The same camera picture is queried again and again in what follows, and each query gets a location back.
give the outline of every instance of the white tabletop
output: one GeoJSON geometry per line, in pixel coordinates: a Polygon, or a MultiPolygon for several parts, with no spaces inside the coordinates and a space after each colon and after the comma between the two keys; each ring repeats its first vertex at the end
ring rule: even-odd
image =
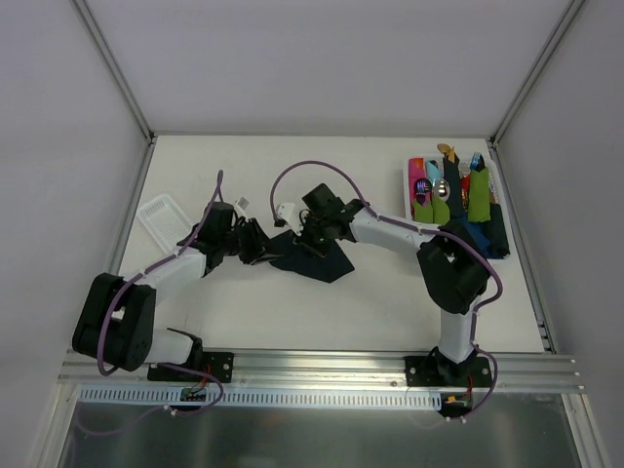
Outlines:
{"type": "MultiPolygon", "coordinates": [[[[488,155],[482,139],[304,136],[160,136],[139,205],[168,193],[190,219],[201,217],[223,169],[226,201],[244,196],[248,214],[272,237],[268,195],[285,167],[305,159],[339,166],[379,209],[404,215],[402,168],[407,157],[438,156],[436,144],[454,145],[460,158],[488,155]]],[[[346,203],[354,198],[339,175],[320,167],[289,173],[276,204],[298,203],[326,183],[346,203]]],[[[512,254],[495,264],[504,295],[484,307],[477,338],[496,352],[542,352],[518,254],[507,226],[512,254]]],[[[341,242],[356,270],[328,285],[226,258],[208,277],[168,299],[156,323],[200,335],[204,345],[228,348],[318,350],[428,350],[440,336],[440,311],[429,298],[418,267],[396,253],[341,242]]],[[[121,272],[139,269],[163,255],[135,219],[121,272]]],[[[490,280],[486,295],[493,293],[490,280]]]]}

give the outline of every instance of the olive green fabric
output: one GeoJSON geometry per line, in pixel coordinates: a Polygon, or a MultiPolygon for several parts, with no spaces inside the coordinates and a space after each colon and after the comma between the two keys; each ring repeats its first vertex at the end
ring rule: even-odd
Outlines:
{"type": "Polygon", "coordinates": [[[433,224],[433,204],[427,200],[424,206],[420,205],[416,200],[411,202],[413,206],[413,220],[416,222],[426,222],[433,224]]]}
{"type": "Polygon", "coordinates": [[[489,221],[489,169],[470,172],[468,193],[468,221],[489,221]]]}
{"type": "Polygon", "coordinates": [[[443,225],[450,221],[450,209],[447,202],[434,195],[431,198],[431,205],[433,207],[433,222],[443,225]]]}

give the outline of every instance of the metal grille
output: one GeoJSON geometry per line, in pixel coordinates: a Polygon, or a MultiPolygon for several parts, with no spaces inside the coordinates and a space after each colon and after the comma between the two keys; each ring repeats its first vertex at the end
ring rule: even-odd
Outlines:
{"type": "MultiPolygon", "coordinates": [[[[85,385],[79,400],[85,403],[117,403],[127,405],[181,406],[201,405],[181,402],[182,387],[140,387],[128,385],[85,385]]],[[[215,389],[207,393],[207,402],[217,396],[215,389]]],[[[440,393],[426,391],[366,392],[324,390],[265,390],[232,389],[226,391],[219,403],[228,407],[279,408],[356,408],[380,410],[439,410],[440,393]]]]}

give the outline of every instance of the white wall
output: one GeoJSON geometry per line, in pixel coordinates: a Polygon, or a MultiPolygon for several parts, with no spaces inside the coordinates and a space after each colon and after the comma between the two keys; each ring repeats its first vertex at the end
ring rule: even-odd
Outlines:
{"type": "Polygon", "coordinates": [[[105,266],[143,141],[68,1],[0,2],[0,83],[0,464],[14,468],[105,266]]]}
{"type": "Polygon", "coordinates": [[[562,352],[624,464],[624,3],[592,0],[501,145],[562,352]]]}
{"type": "Polygon", "coordinates": [[[568,0],[90,0],[156,131],[490,136],[568,0]]]}

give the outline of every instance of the black fabric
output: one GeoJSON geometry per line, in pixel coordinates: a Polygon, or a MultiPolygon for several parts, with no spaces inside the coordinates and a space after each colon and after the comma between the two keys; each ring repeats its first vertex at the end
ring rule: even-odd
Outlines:
{"type": "Polygon", "coordinates": [[[450,218],[455,219],[464,215],[464,205],[461,201],[461,176],[459,175],[459,158],[455,156],[455,162],[449,158],[444,159],[445,180],[450,188],[447,205],[450,218]]]}
{"type": "Polygon", "coordinates": [[[490,258],[503,258],[509,254],[509,242],[500,205],[489,204],[489,221],[482,223],[484,235],[489,239],[490,258]]]}
{"type": "Polygon", "coordinates": [[[315,256],[302,246],[293,243],[294,234],[287,231],[272,239],[273,246],[284,256],[269,263],[274,267],[298,273],[299,275],[324,283],[333,283],[338,278],[355,270],[336,241],[331,241],[325,258],[315,256]]]}

